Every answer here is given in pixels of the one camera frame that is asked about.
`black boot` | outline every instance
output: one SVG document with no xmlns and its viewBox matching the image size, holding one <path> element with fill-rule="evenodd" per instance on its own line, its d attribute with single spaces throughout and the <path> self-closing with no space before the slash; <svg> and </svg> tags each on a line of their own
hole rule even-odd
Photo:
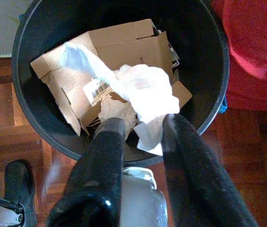
<svg viewBox="0 0 267 227">
<path fill-rule="evenodd" d="M 20 160 L 9 163 L 5 168 L 4 199 L 24 208 L 22 227 L 35 227 L 37 224 L 34 211 L 34 180 L 31 167 Z"/>
</svg>

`parquet floor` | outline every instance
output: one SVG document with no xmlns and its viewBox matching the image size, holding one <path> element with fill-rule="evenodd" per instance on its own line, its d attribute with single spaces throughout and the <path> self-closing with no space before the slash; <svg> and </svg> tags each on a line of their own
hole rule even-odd
<svg viewBox="0 0 267 227">
<path fill-rule="evenodd" d="M 267 112 L 229 109 L 219 114 L 203 138 L 214 149 L 261 227 L 267 227 Z M 33 167 L 38 226 L 61 196 L 75 164 L 47 144 L 30 126 L 12 85 L 11 60 L 0 59 L 0 196 L 3 171 L 12 160 Z M 159 189 L 167 192 L 164 166 L 152 166 Z"/>
</svg>

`red cloth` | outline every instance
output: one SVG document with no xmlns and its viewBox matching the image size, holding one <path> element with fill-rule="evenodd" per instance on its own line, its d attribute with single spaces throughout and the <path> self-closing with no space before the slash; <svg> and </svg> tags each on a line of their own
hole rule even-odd
<svg viewBox="0 0 267 227">
<path fill-rule="evenodd" d="M 214 0 L 230 50 L 229 107 L 267 110 L 267 0 Z"/>
</svg>

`white tissue paper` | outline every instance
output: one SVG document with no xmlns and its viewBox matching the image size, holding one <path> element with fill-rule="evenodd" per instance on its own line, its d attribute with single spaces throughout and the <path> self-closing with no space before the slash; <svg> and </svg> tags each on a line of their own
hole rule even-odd
<svg viewBox="0 0 267 227">
<path fill-rule="evenodd" d="M 123 103 L 119 100 L 113 100 L 111 96 L 108 95 L 102 100 L 101 107 L 101 112 L 98 116 L 102 122 L 112 117 L 117 117 L 124 120 L 126 126 L 126 140 L 131 129 L 135 126 L 137 122 L 136 113 L 133 110 L 130 102 Z"/>
<path fill-rule="evenodd" d="M 123 65 L 112 71 L 91 51 L 79 44 L 64 44 L 60 64 L 75 70 L 87 71 L 105 81 L 120 97 L 131 103 L 141 124 L 134 127 L 139 137 L 138 149 L 163 155 L 163 121 L 167 114 L 178 114 L 178 98 L 172 95 L 169 77 L 157 67 L 141 64 Z"/>
</svg>

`trash can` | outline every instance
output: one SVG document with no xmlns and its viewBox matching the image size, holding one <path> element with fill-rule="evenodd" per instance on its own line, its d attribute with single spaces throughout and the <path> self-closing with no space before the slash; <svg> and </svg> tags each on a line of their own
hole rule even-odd
<svg viewBox="0 0 267 227">
<path fill-rule="evenodd" d="M 47 86 L 30 62 L 89 30 L 150 18 L 167 32 L 180 57 L 180 81 L 192 93 L 181 109 L 202 134 L 222 104 L 229 77 L 226 36 L 210 5 L 202 0 L 34 0 L 21 19 L 13 47 L 12 72 L 17 98 L 35 130 L 55 149 L 79 159 L 92 135 L 78 137 L 66 123 Z M 136 148 L 137 135 L 126 141 L 126 166 L 148 166 L 162 157 Z"/>
</svg>

